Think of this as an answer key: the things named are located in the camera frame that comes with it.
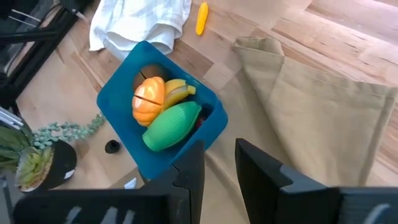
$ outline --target beige cloth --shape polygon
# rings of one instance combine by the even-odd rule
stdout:
[[[315,70],[274,39],[238,38],[234,49],[243,71],[219,93],[229,123],[206,153],[201,222],[248,223],[236,138],[325,185],[364,185],[397,89]]]

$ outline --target toy orange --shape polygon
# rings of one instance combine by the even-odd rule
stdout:
[[[165,84],[162,78],[147,78],[132,97],[132,115],[142,126],[149,126],[163,110]]]

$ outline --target black plant pot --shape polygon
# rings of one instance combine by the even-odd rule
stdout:
[[[75,149],[64,141],[53,144],[54,154],[50,171],[36,189],[24,193],[43,192],[58,187],[71,179],[77,164]]]

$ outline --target wooden floor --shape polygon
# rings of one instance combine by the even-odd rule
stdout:
[[[216,91],[241,69],[231,44],[250,35],[280,40],[286,56],[317,69],[398,86],[398,0],[207,0],[210,15],[199,37],[195,21],[201,2],[193,0],[183,37],[169,57]],[[88,17],[97,4],[85,12]],[[89,52],[88,31],[88,24],[77,22],[18,99],[33,128],[51,121],[87,123],[98,112],[97,92],[120,61],[106,50]],[[65,187],[109,187],[135,168],[125,149],[104,152],[110,139],[118,137],[107,124],[76,144],[78,168]],[[398,107],[368,184],[398,185]]]

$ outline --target toy fruit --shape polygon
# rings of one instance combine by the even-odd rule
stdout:
[[[150,124],[142,139],[155,152],[173,146],[191,131],[200,111],[201,106],[194,101],[172,106]]]
[[[165,84],[165,100],[163,110],[167,110],[179,101],[186,98],[189,94],[194,95],[197,89],[194,86],[187,85],[185,80],[176,78],[167,81]]]
[[[132,97],[132,115],[142,126],[148,126],[162,112],[165,84],[162,78],[147,78]]]
[[[197,19],[197,34],[201,35],[205,30],[207,15],[209,14],[209,5],[206,2],[200,4]]]
[[[212,108],[208,104],[204,104],[201,107],[201,111],[198,115],[198,119],[195,123],[195,128],[198,129],[200,126],[206,121],[206,119],[210,116],[212,112]]]
[[[164,81],[169,80],[167,71],[164,67],[157,64],[147,65],[143,67],[134,77],[134,81],[132,83],[132,90],[135,91],[137,87],[141,85],[142,82],[144,82],[145,79],[153,77],[160,77]]]

